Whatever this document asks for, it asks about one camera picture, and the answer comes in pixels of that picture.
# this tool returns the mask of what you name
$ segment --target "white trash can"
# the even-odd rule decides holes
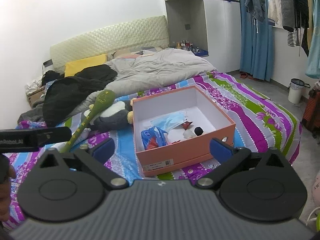
[[[305,82],[297,78],[291,79],[291,83],[288,87],[288,89],[290,89],[288,100],[293,104],[299,103],[301,99],[302,89],[304,87],[310,88],[310,85],[305,84]]]

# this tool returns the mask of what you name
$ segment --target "blue plastic package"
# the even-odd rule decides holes
[[[154,148],[162,147],[167,145],[167,141],[164,137],[166,131],[159,127],[153,126],[148,130],[141,132],[141,139],[145,150],[151,150]]]
[[[159,127],[160,129],[166,132],[169,132],[170,130],[176,128],[177,126],[179,126],[187,120],[186,114],[187,113],[185,111],[178,111],[175,113],[166,114],[164,116],[152,120],[151,124]]]

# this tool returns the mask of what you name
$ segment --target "white wall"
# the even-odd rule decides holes
[[[75,35],[165,15],[164,0],[0,0],[0,129],[30,109],[24,85],[42,74],[49,47]]]
[[[301,48],[299,57],[299,47],[289,47],[287,44],[287,31],[274,28],[275,35],[275,64],[273,80],[289,86],[292,78],[299,78],[313,87],[317,79],[309,78],[304,73],[307,69],[307,55]],[[304,89],[303,95],[308,98],[309,89]]]

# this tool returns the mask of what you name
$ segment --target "face mask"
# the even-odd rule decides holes
[[[187,120],[185,111],[178,111],[172,114],[166,114],[151,121],[152,126],[157,126],[160,129],[169,132],[178,125]]]

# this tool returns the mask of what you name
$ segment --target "green plush hammer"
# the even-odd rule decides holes
[[[75,141],[79,138],[81,133],[83,132],[84,128],[88,126],[90,121],[99,113],[107,109],[109,106],[112,105],[113,101],[116,99],[116,94],[112,90],[103,90],[97,96],[96,101],[94,102],[93,108],[81,123],[79,128],[75,131],[72,135],[70,141],[66,143],[66,145],[60,150],[61,153],[69,152],[70,149],[73,147]]]

